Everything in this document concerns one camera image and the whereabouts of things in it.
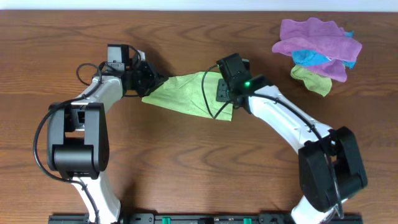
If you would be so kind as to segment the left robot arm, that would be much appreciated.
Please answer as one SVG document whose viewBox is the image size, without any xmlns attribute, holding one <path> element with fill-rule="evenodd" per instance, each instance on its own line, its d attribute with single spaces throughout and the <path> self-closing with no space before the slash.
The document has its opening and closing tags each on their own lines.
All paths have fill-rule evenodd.
<svg viewBox="0 0 398 224">
<path fill-rule="evenodd" d="M 143 51 L 126 44 L 109 44 L 108 58 L 77 97 L 54 103 L 42 124 L 47 124 L 47 165 L 56 178 L 72 184 L 85 203 L 83 223 L 117 223 L 121 202 L 106 175 L 109 137 L 106 113 L 115 102 L 134 91 L 149 96 L 167 77 L 146 60 Z"/>
</svg>

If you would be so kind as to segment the light green microfiber cloth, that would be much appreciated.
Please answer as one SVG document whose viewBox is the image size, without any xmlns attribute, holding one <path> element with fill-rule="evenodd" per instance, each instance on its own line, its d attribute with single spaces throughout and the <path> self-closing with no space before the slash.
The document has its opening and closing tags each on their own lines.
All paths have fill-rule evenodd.
<svg viewBox="0 0 398 224">
<path fill-rule="evenodd" d="M 223 106 L 216 101 L 218 72 L 196 72 L 170 77 L 158 89 L 145 96 L 142 102 L 183 114 L 211 118 Z"/>
</svg>

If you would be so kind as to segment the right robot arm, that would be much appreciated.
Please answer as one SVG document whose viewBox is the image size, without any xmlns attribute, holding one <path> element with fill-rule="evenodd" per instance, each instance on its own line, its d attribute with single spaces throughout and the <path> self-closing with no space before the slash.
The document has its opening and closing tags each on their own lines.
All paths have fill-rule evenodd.
<svg viewBox="0 0 398 224">
<path fill-rule="evenodd" d="M 297 153 L 303 197 L 290 213 L 292 223 L 362 222 L 360 217 L 343 213 L 343 204 L 368 184 L 350 129 L 333 129 L 313 119 L 264 76 L 223 75 L 217 99 L 263 120 Z"/>
</svg>

